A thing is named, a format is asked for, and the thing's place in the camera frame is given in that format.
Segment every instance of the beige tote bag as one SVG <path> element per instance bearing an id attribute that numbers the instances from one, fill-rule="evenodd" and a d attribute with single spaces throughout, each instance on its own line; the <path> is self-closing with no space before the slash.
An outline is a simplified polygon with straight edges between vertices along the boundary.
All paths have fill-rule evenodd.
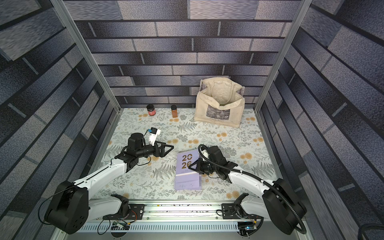
<path id="1" fill-rule="evenodd" d="M 207 78 L 200 82 L 195 121 L 240 127 L 245 99 L 244 87 L 229 78 Z"/>

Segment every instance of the black cable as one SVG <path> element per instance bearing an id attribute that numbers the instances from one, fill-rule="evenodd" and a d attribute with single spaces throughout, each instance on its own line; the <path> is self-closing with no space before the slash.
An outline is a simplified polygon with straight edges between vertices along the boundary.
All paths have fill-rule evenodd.
<path id="1" fill-rule="evenodd" d="M 43 222 L 43 221 L 41 220 L 41 218 L 40 218 L 40 209 L 41 209 L 41 206 L 42 206 L 46 201 L 48 201 L 48 199 L 50 199 L 51 197 L 55 196 L 56 194 L 62 193 L 62 192 L 67 191 L 67 190 L 70 190 L 71 188 L 73 188 L 73 187 L 75 187 L 75 186 L 77 186 L 77 185 L 79 185 L 79 184 L 73 185 L 73 186 L 70 187 L 70 188 L 67 188 L 67 189 L 64 189 L 64 190 L 62 190 L 62 191 L 60 191 L 60 192 L 57 192 L 57 193 L 53 194 L 52 196 L 50 196 L 49 198 L 45 199 L 45 200 L 40 204 L 39 209 L 37 210 L 37 218 L 39 219 L 39 221 L 40 221 L 42 224 L 45 224 L 45 225 L 52 225 L 52 224 L 50 224 L 50 223 L 45 223 L 45 222 Z"/>
<path id="2" fill-rule="evenodd" d="M 199 151 L 199 154 L 202 158 L 204 158 L 207 162 L 217 166 L 217 167 L 220 167 L 220 168 L 223 168 L 223 169 L 226 169 L 226 170 L 229 170 L 229 171 L 232 171 L 232 172 L 238 172 L 240 174 L 245 174 L 245 175 L 248 175 L 250 177 L 253 177 L 255 178 L 256 180 L 260 181 L 261 183 L 263 183 L 264 185 L 266 185 L 267 187 L 269 187 L 269 189 L 274 193 L 276 194 L 288 207 L 289 209 L 291 210 L 291 212 L 293 213 L 293 215 L 295 216 L 296 220 L 299 222 L 299 225 L 301 228 L 299 227 L 295 227 L 295 229 L 301 233 L 301 234 L 306 234 L 307 233 L 307 229 L 305 228 L 304 226 L 304 223 L 303 221 L 301 220 L 301 218 L 299 217 L 299 215 L 297 214 L 297 212 L 293 209 L 291 203 L 288 201 L 288 199 L 286 199 L 286 197 L 284 197 L 284 195 L 279 191 L 277 190 L 274 186 L 272 186 L 271 184 L 267 183 L 266 181 L 264 181 L 263 179 L 259 178 L 258 176 L 256 175 L 253 175 L 252 173 L 249 173 L 249 172 L 245 172 L 245 171 L 240 171 L 240 170 L 237 170 L 237 169 L 233 169 L 233 168 L 229 168 L 229 167 L 224 167 L 224 166 L 221 166 L 217 163 L 214 163 L 212 162 L 210 159 L 208 159 L 206 156 L 204 156 L 201 152 L 201 147 L 204 147 L 204 150 L 207 150 L 208 147 L 205 146 L 204 144 L 200 144 L 199 147 L 197 148 L 197 150 Z"/>
<path id="3" fill-rule="evenodd" d="M 219 212 L 219 211 L 222 212 L 223 215 L 224 215 L 225 212 L 227 212 L 226 210 L 217 209 L 217 210 L 216 210 L 216 214 L 219 215 L 220 217 L 222 217 L 223 215 L 218 214 L 217 212 Z M 231 213 L 229 214 L 229 216 L 232 215 L 232 214 L 234 214 L 235 211 L 236 211 L 236 210 L 233 210 L 233 212 L 231 212 Z"/>
<path id="4" fill-rule="evenodd" d="M 100 224 L 99 224 L 99 226 L 97 227 L 97 233 L 99 234 L 99 235 L 103 235 L 104 233 L 106 233 L 107 231 L 108 231 L 108 229 L 111 227 L 111 220 L 109 219 L 109 217 L 108 216 L 106 216 L 107 218 L 108 218 L 108 220 L 109 220 L 109 226 L 108 226 L 108 228 L 105 230 L 105 232 L 103 232 L 103 233 L 99 233 L 99 227 L 100 227 L 100 225 L 101 225 L 101 223 L 104 221 L 104 219 L 100 222 Z"/>
<path id="5" fill-rule="evenodd" d="M 368 223 L 368 224 L 361 225 L 359 227 L 359 231 L 358 231 L 358 240 L 363 240 L 362 234 L 363 234 L 364 231 L 366 231 L 366 230 L 373 230 L 373 229 L 384 230 L 384 225 L 382 225 L 382 224 L 374 224 L 374 223 Z"/>
<path id="6" fill-rule="evenodd" d="M 217 214 L 217 215 L 219 215 L 220 217 L 222 217 L 223 215 L 220 215 L 220 214 L 218 214 L 218 212 L 217 212 L 217 211 L 220 211 L 220 212 L 222 212 L 222 213 L 223 213 L 223 215 L 224 215 L 224 211 L 223 211 L 223 210 L 221 210 L 221 209 L 217 209 L 217 210 L 216 210 L 216 214 Z"/>
<path id="7" fill-rule="evenodd" d="M 152 158 L 151 158 L 151 156 L 149 156 L 149 162 L 147 162 L 147 163 L 144 163 L 144 164 L 137 164 L 137 166 L 143 166 L 143 165 L 147 165 L 148 163 L 150 163 L 151 162 L 151 160 L 152 160 Z"/>

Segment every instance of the spice jar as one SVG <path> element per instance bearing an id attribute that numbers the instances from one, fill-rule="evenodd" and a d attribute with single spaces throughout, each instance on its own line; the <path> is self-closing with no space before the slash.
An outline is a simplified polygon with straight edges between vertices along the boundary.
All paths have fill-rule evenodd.
<path id="1" fill-rule="evenodd" d="M 148 114 L 150 116 L 153 116 L 156 114 L 156 110 L 155 110 L 155 107 L 153 106 L 153 104 L 148 104 L 147 105 L 147 110 L 148 110 Z"/>
<path id="2" fill-rule="evenodd" d="M 172 110 L 172 117 L 173 118 L 177 118 L 177 107 L 176 107 L 176 105 L 172 105 L 170 108 Z"/>

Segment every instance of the work surface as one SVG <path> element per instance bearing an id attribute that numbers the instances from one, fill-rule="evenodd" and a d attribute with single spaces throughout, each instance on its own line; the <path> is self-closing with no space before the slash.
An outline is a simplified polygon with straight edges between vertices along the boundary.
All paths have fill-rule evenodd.
<path id="1" fill-rule="evenodd" d="M 199 144 L 217 145 L 228 161 L 237 163 L 245 171 L 262 178 L 276 179 L 252 109 L 244 110 L 240 128 L 194 121 L 194 108 L 179 108 L 177 111 L 178 118 L 172 118 L 169 108 L 156 109 L 154 116 L 149 116 L 144 108 L 124 109 L 100 167 L 110 163 L 111 158 L 120 153 L 132 133 L 144 134 L 151 127 L 161 129 L 157 141 L 174 145 L 175 148 L 164 158 L 152 156 L 149 164 L 135 166 L 128 173 L 115 178 L 94 198 L 117 193 L 129 199 L 235 200 L 243 192 L 248 192 L 235 184 L 214 179 L 216 174 L 203 175 L 201 190 L 174 190 L 177 153 L 196 149 Z M 149 158 L 141 158 L 138 164 L 148 161 Z"/>

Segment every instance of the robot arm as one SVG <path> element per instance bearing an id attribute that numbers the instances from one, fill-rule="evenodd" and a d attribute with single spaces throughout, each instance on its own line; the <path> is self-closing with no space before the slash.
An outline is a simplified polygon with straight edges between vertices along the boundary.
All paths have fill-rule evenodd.
<path id="1" fill-rule="evenodd" d="M 154 155 L 165 157 L 174 147 L 156 141 L 160 130 L 151 128 L 150 144 L 146 145 L 144 135 L 133 133 L 128 145 L 111 163 L 94 173 L 74 182 L 64 181 L 56 188 L 44 219 L 68 234 L 78 231 L 87 221 L 100 216 L 118 214 L 124 218 L 130 213 L 128 199 L 113 194 L 106 199 L 89 201 L 102 187 L 116 177 L 130 171 L 141 157 Z"/>
<path id="2" fill-rule="evenodd" d="M 199 153 L 202 158 L 192 163 L 189 169 L 200 174 L 216 172 L 222 180 L 244 187 L 263 200 L 264 204 L 261 204 L 254 197 L 242 194 L 235 201 L 237 215 L 246 217 L 255 214 L 269 218 L 286 234 L 291 234 L 294 229 L 306 233 L 301 218 L 307 210 L 283 179 L 265 180 L 245 172 L 236 163 L 227 161 L 218 146 L 208 148 L 201 144 Z"/>

